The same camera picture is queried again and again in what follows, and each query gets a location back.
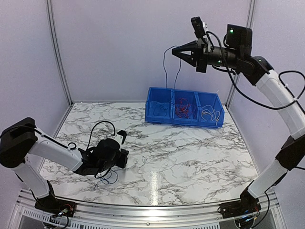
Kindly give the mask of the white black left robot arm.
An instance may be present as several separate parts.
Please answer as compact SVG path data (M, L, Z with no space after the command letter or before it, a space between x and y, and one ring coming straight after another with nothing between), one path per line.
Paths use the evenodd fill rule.
M60 209L60 201L52 195L51 185L31 166L28 155L36 155L66 167L81 176L94 176L116 166L125 168L128 151L121 148L126 131L115 132L97 146L78 148L75 143L64 145L45 134L34 119L27 117L6 128L0 135L0 163L10 168L25 183L49 212Z

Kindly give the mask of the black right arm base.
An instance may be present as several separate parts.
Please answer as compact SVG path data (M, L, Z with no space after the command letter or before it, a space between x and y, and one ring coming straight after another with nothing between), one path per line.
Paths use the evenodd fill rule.
M235 201L225 202L219 205L218 213L224 219L238 217L261 210L261 205L258 198L254 198L246 188L241 194L240 199Z

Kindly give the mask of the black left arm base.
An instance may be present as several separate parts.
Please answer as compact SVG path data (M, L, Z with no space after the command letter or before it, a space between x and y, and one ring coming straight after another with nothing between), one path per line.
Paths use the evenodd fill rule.
M59 216L60 212L63 212L66 209L67 212L65 214L67 214L68 217L73 217L76 209L76 203L73 201L56 198L51 183L47 181L47 184L49 188L49 193L47 196L37 198L32 192L35 199L35 208L57 216Z

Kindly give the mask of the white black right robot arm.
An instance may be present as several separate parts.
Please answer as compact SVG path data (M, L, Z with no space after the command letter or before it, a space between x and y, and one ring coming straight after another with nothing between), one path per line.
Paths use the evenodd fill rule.
M296 168L305 156L305 112L298 103L299 97L293 96L280 80L273 66L262 56L253 56L252 30L229 24L224 41L213 45L211 36L215 34L199 17L191 19L196 40L172 49L172 55L205 73L207 66L225 67L231 72L242 73L271 103L262 104L243 93L235 83L236 91L248 101L275 110L286 124L290 136L282 146L274 161L242 192L236 210L245 214L254 207L255 200L277 182L288 171Z

